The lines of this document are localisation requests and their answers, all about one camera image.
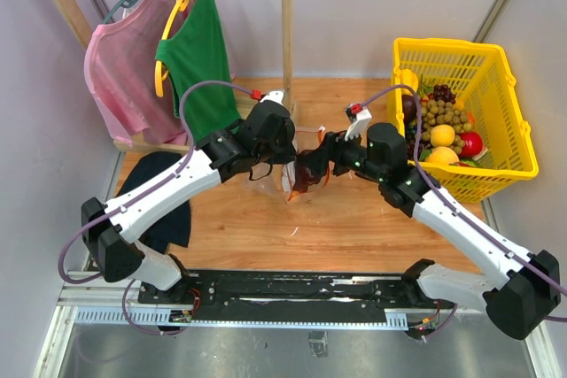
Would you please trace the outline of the clear zip top bag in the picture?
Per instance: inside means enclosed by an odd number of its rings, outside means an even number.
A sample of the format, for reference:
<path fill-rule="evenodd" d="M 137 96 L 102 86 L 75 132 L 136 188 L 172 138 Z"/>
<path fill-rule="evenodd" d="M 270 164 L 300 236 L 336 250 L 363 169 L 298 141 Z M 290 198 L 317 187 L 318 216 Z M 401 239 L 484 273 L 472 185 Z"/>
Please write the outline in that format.
<path fill-rule="evenodd" d="M 326 132 L 325 126 L 319 127 L 297 127 L 293 139 L 293 147 L 299 154 L 303 150 L 314 150 L 321 144 L 324 134 Z M 292 162 L 285 165 L 273 166 L 269 170 L 269 164 L 261 163 L 252 169 L 252 180 L 245 177 L 242 183 L 244 189 L 250 189 L 264 196 L 281 198 L 286 204 L 288 203 L 287 197 L 292 193 L 292 186 L 295 181 L 294 175 L 294 159 Z M 310 202 L 315 197 L 315 192 L 324 188 L 330 179 L 330 168 L 328 167 L 327 178 L 319 185 L 314 185 L 307 192 L 307 199 L 304 202 Z"/>

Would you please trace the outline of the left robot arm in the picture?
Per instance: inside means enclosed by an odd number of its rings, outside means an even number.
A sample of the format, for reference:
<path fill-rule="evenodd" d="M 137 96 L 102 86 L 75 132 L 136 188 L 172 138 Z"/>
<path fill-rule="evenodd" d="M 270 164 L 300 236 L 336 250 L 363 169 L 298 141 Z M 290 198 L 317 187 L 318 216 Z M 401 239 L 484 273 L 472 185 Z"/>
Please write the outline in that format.
<path fill-rule="evenodd" d="M 105 281 L 137 279 L 153 285 L 168 302 L 182 302 L 190 292 L 183 265 L 140 243 L 140 237 L 175 208 L 235 175 L 248 174 L 260 163 L 289 162 L 294 133 L 290 112 L 264 100 L 246 119 L 212 132 L 138 188 L 106 203 L 94 197 L 84 202 L 82 240 Z"/>

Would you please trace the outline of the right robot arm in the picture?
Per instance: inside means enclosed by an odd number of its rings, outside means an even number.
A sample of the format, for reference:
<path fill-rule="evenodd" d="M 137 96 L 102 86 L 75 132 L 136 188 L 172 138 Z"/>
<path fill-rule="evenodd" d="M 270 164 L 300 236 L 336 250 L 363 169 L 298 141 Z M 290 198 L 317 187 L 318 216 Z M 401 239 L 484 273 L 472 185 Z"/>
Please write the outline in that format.
<path fill-rule="evenodd" d="M 333 163 L 335 175 L 352 172 L 376 183 L 390 206 L 443 236 L 478 267 L 479 274 L 467 274 L 419 261 L 401 285 L 408 305 L 439 299 L 485 312 L 506 336 L 524 340 L 560 304 L 566 290 L 557 258 L 500 235 L 420 166 L 410 165 L 406 140 L 393 125 L 372 125 L 365 143 L 329 132 L 318 150 L 323 162 Z"/>

